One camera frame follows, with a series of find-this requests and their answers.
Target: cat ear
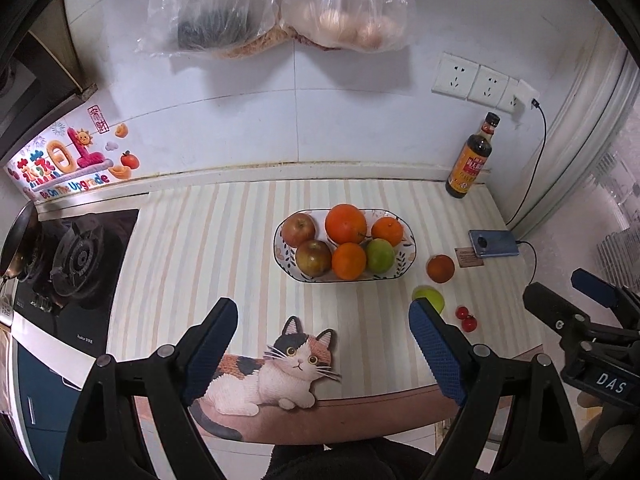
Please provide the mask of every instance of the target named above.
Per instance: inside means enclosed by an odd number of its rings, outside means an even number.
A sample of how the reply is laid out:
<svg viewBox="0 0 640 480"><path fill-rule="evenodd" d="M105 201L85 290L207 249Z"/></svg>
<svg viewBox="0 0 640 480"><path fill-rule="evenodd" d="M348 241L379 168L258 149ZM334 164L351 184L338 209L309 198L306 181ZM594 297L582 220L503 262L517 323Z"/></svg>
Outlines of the cat ear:
<svg viewBox="0 0 640 480"><path fill-rule="evenodd" d="M282 335L287 334L300 334L302 333L302 327L300 326L300 320L296 316L291 316L287 319L282 329Z"/></svg>
<svg viewBox="0 0 640 480"><path fill-rule="evenodd" d="M335 336L335 332L329 328L324 332L319 333L316 339L322 346L329 348L329 345L331 344L331 339L334 338L334 336Z"/></svg>

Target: blue phone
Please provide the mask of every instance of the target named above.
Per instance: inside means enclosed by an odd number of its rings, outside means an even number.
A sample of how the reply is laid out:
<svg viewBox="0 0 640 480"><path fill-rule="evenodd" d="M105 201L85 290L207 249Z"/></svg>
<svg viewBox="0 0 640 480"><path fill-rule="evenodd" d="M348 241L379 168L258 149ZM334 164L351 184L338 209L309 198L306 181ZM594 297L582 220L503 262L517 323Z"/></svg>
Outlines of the blue phone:
<svg viewBox="0 0 640 480"><path fill-rule="evenodd" d="M520 251L511 231L469 231L469 238L478 258L518 256Z"/></svg>

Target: orange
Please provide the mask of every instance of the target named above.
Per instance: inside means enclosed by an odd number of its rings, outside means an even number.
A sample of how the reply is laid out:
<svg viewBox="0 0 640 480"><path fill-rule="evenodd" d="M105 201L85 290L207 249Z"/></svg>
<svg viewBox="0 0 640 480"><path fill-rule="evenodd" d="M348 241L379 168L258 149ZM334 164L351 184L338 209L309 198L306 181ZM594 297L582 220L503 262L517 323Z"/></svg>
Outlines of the orange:
<svg viewBox="0 0 640 480"><path fill-rule="evenodd" d="M427 276L436 283L447 283L456 272L456 264L446 254L438 254L427 262Z"/></svg>
<svg viewBox="0 0 640 480"><path fill-rule="evenodd" d="M350 242L338 246L331 258L331 268L341 280L352 282L367 266L367 255L362 247Z"/></svg>
<svg viewBox="0 0 640 480"><path fill-rule="evenodd" d="M402 224L392 216L383 216L373 224L371 237L382 238L389 242L392 247L395 247L404 237L404 228Z"/></svg>
<svg viewBox="0 0 640 480"><path fill-rule="evenodd" d="M359 244L367 235L367 221L362 211L350 204L335 206L324 219L324 228L335 243Z"/></svg>

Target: green lime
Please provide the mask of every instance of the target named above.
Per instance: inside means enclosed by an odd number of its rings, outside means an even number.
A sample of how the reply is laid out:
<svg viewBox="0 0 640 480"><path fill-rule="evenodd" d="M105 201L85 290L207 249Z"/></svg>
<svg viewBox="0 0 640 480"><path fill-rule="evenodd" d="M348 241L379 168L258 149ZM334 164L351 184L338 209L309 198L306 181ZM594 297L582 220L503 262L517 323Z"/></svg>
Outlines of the green lime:
<svg viewBox="0 0 640 480"><path fill-rule="evenodd" d="M392 245L383 240L376 238L367 245L367 269L374 274L382 274L387 272L396 262L396 252Z"/></svg>
<svg viewBox="0 0 640 480"><path fill-rule="evenodd" d="M432 286L423 285L416 287L411 298L412 300L426 298L438 314L442 314L442 311L444 310L444 298L442 297L442 294Z"/></svg>

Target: blue cabinet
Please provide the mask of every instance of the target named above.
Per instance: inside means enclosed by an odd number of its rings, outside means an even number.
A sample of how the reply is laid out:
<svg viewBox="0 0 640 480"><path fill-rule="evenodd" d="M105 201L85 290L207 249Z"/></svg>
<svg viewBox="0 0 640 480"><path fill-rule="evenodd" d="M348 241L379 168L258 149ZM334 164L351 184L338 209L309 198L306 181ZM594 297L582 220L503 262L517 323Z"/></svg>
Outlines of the blue cabinet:
<svg viewBox="0 0 640 480"><path fill-rule="evenodd" d="M27 428L27 437L42 477L45 480L58 480L66 433Z"/></svg>
<svg viewBox="0 0 640 480"><path fill-rule="evenodd" d="M18 344L18 391L27 437L45 480L58 480L66 431L80 391Z"/></svg>
<svg viewBox="0 0 640 480"><path fill-rule="evenodd" d="M80 391L18 345L18 390L27 428L64 431Z"/></svg>

